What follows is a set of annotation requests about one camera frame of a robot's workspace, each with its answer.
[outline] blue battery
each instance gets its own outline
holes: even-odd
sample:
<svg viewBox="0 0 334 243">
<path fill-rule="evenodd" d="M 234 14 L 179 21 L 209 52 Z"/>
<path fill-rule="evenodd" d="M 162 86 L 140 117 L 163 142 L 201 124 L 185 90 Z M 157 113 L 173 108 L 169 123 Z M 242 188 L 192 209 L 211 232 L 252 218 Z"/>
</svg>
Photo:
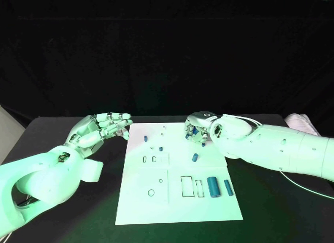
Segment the blue battery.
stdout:
<svg viewBox="0 0 334 243">
<path fill-rule="evenodd" d="M 192 159 L 193 162 L 198 161 L 198 157 L 199 157 L 199 154 L 195 153 L 195 156 L 193 156 L 193 159 Z"/>
<path fill-rule="evenodd" d="M 196 127 L 195 127 L 195 129 L 193 129 L 193 134 L 198 134 L 199 133 L 199 130 L 196 129 Z"/>
<path fill-rule="evenodd" d="M 221 191 L 218 187 L 216 177 L 212 176 L 208 178 L 208 184 L 209 184 L 209 194 L 211 197 L 221 197 Z"/>
<path fill-rule="evenodd" d="M 225 180 L 225 184 L 227 184 L 227 188 L 228 188 L 228 194 L 229 194 L 229 196 L 232 196 L 234 191 L 232 191 L 232 188 L 231 188 L 229 180 Z"/>
</svg>

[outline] table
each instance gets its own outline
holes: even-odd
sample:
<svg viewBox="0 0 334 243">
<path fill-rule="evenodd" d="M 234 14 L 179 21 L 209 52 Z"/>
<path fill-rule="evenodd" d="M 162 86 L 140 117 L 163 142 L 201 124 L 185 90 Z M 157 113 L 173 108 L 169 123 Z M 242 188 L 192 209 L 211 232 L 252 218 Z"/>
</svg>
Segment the table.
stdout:
<svg viewBox="0 0 334 243">
<path fill-rule="evenodd" d="M 245 115 L 287 126 L 280 115 Z M 41 117 L 29 125 L 5 163 L 64 144 L 81 117 Z M 186 116 L 134 117 L 136 123 L 185 122 Z M 334 200 L 296 186 L 280 172 L 228 159 L 244 220 L 116 225 L 127 141 L 108 139 L 90 158 L 104 162 L 100 182 L 81 182 L 71 199 L 12 234 L 13 242 L 334 242 Z M 307 176 L 296 175 L 303 182 Z M 334 195 L 327 181 L 317 187 Z M 16 201 L 25 198 L 15 193 Z"/>
</svg>

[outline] robotic hand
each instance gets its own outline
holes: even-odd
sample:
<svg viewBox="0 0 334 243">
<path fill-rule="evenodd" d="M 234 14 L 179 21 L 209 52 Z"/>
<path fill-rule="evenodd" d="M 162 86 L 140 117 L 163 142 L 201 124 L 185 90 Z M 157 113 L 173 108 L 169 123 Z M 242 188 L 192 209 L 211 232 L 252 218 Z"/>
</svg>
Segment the robotic hand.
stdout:
<svg viewBox="0 0 334 243">
<path fill-rule="evenodd" d="M 131 115 L 87 116 L 74 126 L 65 144 L 49 152 L 0 166 L 0 237 L 21 228 L 42 212 L 74 195 L 81 180 L 97 182 L 103 162 L 87 159 L 114 136 L 130 138 Z M 12 188 L 38 199 L 16 205 Z"/>
<path fill-rule="evenodd" d="M 202 143 L 211 136 L 221 153 L 268 169 L 334 181 L 334 138 L 258 121 L 201 111 L 186 120 L 186 138 Z"/>
</svg>

